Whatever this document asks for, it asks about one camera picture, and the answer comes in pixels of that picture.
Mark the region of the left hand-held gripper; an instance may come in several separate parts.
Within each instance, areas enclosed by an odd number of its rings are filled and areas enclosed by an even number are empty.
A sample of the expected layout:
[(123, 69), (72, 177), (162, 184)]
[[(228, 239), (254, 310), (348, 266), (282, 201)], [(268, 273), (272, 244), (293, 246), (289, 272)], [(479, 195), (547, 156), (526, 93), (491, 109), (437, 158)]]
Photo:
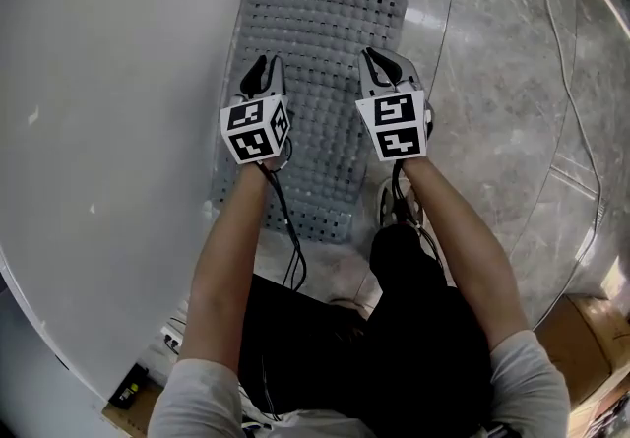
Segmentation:
[(234, 95), (220, 111), (221, 136), (239, 165), (279, 156), (290, 129), (284, 63), (279, 55), (272, 58), (263, 87), (266, 65), (260, 55), (240, 82), (243, 95)]

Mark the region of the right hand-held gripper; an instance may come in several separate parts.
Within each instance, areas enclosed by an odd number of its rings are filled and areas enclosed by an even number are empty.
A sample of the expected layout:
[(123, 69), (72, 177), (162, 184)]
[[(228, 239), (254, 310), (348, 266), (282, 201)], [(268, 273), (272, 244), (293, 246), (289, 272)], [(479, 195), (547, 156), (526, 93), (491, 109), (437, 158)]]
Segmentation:
[(412, 62), (392, 50), (365, 48), (358, 68), (364, 98), (355, 105), (379, 160), (426, 156), (434, 111)]

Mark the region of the grey perforated bath mat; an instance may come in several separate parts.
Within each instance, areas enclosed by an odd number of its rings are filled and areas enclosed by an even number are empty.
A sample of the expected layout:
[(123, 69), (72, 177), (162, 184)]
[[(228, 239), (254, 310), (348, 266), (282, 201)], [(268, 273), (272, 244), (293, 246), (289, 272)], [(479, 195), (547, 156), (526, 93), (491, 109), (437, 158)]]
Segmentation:
[(284, 65), (292, 156), (278, 174), (305, 240), (341, 244), (365, 176), (371, 140), (355, 108), (358, 54), (395, 50), (408, 0), (243, 0), (229, 94), (261, 55)]

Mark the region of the person's left forearm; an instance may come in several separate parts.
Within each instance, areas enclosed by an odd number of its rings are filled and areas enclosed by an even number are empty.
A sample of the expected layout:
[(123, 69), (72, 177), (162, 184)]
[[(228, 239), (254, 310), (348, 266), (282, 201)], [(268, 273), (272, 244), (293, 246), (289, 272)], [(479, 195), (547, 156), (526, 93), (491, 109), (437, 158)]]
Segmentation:
[(241, 168), (196, 265), (180, 359), (238, 370), (267, 187), (257, 165)]

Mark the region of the person's right forearm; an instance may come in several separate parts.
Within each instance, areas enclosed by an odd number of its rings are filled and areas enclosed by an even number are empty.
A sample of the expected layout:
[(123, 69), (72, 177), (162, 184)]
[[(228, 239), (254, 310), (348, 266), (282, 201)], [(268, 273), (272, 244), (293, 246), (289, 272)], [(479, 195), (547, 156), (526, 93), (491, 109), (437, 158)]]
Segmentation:
[(526, 330), (529, 324), (513, 269), (482, 218), (428, 158), (406, 159), (403, 171), (488, 346), (495, 348)]

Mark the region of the person's right sneaker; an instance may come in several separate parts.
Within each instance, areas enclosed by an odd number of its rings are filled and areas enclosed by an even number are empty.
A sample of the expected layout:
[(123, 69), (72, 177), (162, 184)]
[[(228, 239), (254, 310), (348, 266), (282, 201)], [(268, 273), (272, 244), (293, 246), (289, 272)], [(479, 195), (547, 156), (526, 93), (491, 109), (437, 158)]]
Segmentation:
[[(399, 186), (412, 217), (412, 220), (406, 219), (406, 223), (415, 226), (424, 226), (424, 210), (415, 197), (410, 182), (405, 177), (400, 177)], [(392, 180), (388, 178), (381, 182), (376, 199), (376, 207), (378, 208), (377, 224), (380, 227), (398, 222), (394, 204), (394, 188)]]

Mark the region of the person's sneaker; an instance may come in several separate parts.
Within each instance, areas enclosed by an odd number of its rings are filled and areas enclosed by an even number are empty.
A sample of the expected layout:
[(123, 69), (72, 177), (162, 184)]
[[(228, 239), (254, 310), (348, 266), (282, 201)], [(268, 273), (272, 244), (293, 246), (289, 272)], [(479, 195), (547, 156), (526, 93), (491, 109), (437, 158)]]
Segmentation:
[(363, 320), (367, 320), (371, 314), (371, 312), (365, 308), (363, 305), (354, 302), (348, 298), (333, 298), (328, 301), (329, 305), (342, 307), (348, 310), (352, 310), (356, 312)]
[[(410, 182), (405, 177), (400, 177), (399, 186), (412, 217), (412, 220), (406, 219), (406, 223), (415, 226), (424, 226), (424, 210), (415, 197)], [(392, 180), (388, 178), (381, 182), (376, 199), (376, 207), (378, 208), (377, 224), (380, 227), (398, 222), (394, 204), (394, 188)]]

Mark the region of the white bathtub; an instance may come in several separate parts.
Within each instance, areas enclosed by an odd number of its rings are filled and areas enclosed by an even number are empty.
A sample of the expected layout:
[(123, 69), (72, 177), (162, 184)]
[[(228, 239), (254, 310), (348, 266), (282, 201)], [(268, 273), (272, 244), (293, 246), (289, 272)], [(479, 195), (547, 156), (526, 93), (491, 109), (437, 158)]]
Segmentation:
[(207, 234), (241, 0), (0, 0), (0, 274), (108, 399)]

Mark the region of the person's left sneaker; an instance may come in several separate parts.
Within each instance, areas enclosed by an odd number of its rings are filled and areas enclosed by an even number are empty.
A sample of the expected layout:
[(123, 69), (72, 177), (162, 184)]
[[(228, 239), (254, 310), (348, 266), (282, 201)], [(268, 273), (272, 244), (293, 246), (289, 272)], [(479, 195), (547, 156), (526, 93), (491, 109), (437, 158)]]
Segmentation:
[(328, 301), (329, 305), (342, 307), (348, 310), (352, 310), (356, 312), (363, 320), (367, 320), (371, 314), (371, 312), (365, 308), (363, 305), (354, 302), (348, 298), (333, 298)]

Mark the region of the person's black trousers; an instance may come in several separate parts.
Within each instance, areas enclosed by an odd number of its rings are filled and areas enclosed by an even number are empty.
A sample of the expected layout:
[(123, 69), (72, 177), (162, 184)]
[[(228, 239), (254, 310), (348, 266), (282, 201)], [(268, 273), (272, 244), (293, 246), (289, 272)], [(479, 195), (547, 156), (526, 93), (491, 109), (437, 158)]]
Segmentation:
[(332, 410), (378, 438), (471, 438), (490, 419), (490, 350), (461, 293), (406, 224), (380, 229), (368, 318), (262, 277), (252, 281), (238, 365), (266, 413)]

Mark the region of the white power strip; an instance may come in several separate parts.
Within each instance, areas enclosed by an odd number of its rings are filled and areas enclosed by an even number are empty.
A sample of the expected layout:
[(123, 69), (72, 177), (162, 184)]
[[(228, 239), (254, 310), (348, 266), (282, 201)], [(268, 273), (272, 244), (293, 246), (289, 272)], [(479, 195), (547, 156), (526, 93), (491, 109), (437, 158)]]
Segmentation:
[(165, 325), (160, 330), (163, 341), (167, 347), (175, 354), (179, 354), (183, 334), (172, 327)]

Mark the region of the brown cardboard box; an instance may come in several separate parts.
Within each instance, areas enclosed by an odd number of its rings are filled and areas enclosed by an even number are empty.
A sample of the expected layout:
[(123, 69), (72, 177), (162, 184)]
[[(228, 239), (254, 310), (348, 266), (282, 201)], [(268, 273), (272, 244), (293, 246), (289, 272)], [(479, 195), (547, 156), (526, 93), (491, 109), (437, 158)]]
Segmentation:
[(572, 409), (602, 399), (630, 374), (630, 323), (609, 300), (565, 295), (535, 334), (564, 376)]
[(126, 438), (147, 438), (149, 422), (163, 387), (150, 381), (128, 409), (107, 404), (101, 416)]

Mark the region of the black battery pack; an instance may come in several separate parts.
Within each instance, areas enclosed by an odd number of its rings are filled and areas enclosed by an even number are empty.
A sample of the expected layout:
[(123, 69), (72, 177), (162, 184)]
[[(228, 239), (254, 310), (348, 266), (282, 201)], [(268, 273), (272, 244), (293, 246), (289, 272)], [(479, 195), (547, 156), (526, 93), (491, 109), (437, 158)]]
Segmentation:
[(108, 402), (114, 407), (123, 410), (129, 409), (138, 392), (145, 386), (148, 373), (148, 368), (135, 363)]

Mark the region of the person's grey sweatshirt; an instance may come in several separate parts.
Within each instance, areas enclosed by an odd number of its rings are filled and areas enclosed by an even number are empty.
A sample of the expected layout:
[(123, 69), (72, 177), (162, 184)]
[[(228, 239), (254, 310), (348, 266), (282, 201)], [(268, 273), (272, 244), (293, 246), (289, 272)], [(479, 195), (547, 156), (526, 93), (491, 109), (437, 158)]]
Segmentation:
[[(491, 353), (494, 396), (490, 421), (514, 438), (566, 438), (570, 401), (563, 375), (549, 360), (536, 335), (518, 332)], [(375, 434), (359, 419), (331, 410), (297, 410), (267, 438), (489, 438), (479, 427), (462, 435), (447, 424), (403, 418), (401, 399), (384, 413), (385, 429)], [(227, 367), (199, 359), (177, 362), (159, 395), (147, 438), (245, 438), (236, 375)]]

